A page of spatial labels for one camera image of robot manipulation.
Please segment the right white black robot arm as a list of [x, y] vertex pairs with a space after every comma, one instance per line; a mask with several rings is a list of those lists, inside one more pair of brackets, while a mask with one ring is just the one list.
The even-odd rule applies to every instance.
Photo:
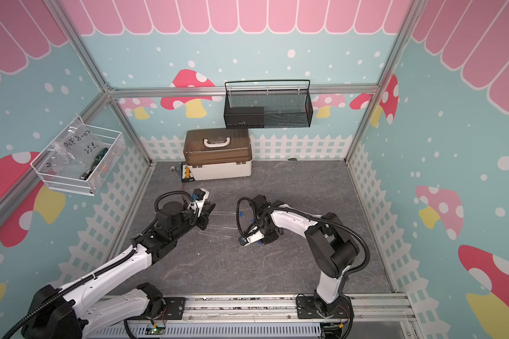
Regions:
[[243, 246], [271, 244], [286, 230], [304, 238], [320, 269], [320, 279], [312, 297], [296, 297], [298, 317], [352, 321], [352, 301], [344, 294], [344, 286], [351, 274], [367, 267], [370, 250], [367, 242], [344, 226], [336, 214], [313, 215], [282, 201], [270, 203], [258, 195], [238, 200], [236, 224]]

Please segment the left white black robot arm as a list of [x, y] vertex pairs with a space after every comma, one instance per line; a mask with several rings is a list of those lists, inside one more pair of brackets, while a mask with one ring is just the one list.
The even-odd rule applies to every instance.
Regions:
[[195, 189], [191, 194], [180, 191], [185, 202], [159, 204], [175, 194], [168, 192], [155, 200], [154, 219], [131, 239], [123, 253], [73, 282], [58, 288], [46, 285], [36, 292], [27, 315], [4, 337], [12, 338], [20, 332], [24, 338], [87, 338], [132, 317], [154, 319], [164, 313], [167, 307], [163, 295], [150, 283], [138, 285], [127, 294], [106, 302], [101, 298], [158, 263], [193, 228], [206, 229], [215, 207], [209, 201], [209, 192], [206, 189]]

